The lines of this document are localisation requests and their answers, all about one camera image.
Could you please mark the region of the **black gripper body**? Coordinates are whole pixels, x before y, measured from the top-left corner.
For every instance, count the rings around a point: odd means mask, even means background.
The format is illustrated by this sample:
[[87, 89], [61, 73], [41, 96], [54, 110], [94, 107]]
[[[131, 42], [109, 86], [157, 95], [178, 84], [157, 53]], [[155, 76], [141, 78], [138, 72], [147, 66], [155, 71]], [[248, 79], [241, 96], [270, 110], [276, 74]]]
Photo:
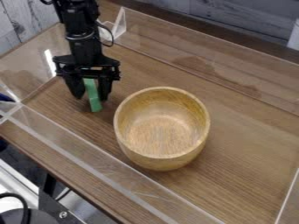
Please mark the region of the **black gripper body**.
[[82, 35], [66, 35], [70, 43], [70, 54], [55, 56], [53, 62], [57, 74], [74, 74], [83, 78], [106, 77], [111, 81], [121, 80], [121, 62], [103, 53], [99, 33], [93, 31]]

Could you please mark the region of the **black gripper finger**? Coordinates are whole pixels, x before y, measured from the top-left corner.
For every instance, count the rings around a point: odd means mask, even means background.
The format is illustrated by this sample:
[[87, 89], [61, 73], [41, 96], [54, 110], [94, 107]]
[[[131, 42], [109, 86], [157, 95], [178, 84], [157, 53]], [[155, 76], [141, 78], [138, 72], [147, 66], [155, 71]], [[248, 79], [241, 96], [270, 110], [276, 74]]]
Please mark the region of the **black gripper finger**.
[[75, 98], [81, 99], [86, 93], [86, 86], [83, 78], [77, 75], [66, 75], [65, 81], [69, 86], [70, 92]]
[[111, 90], [113, 90], [113, 80], [109, 77], [101, 77], [98, 79], [98, 94], [103, 102], [109, 100]]

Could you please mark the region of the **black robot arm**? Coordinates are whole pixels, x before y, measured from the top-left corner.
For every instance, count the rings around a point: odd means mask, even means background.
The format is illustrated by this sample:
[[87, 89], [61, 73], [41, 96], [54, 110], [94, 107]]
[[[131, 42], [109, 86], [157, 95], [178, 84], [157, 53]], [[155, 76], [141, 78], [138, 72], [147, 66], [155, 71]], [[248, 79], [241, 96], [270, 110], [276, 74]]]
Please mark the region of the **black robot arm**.
[[63, 77], [73, 95], [81, 99], [86, 93], [85, 79], [98, 80], [99, 99], [105, 102], [113, 91], [114, 81], [121, 80], [121, 61], [103, 53], [99, 28], [107, 27], [98, 21], [97, 0], [41, 0], [54, 5], [65, 24], [70, 54], [54, 56], [57, 74]]

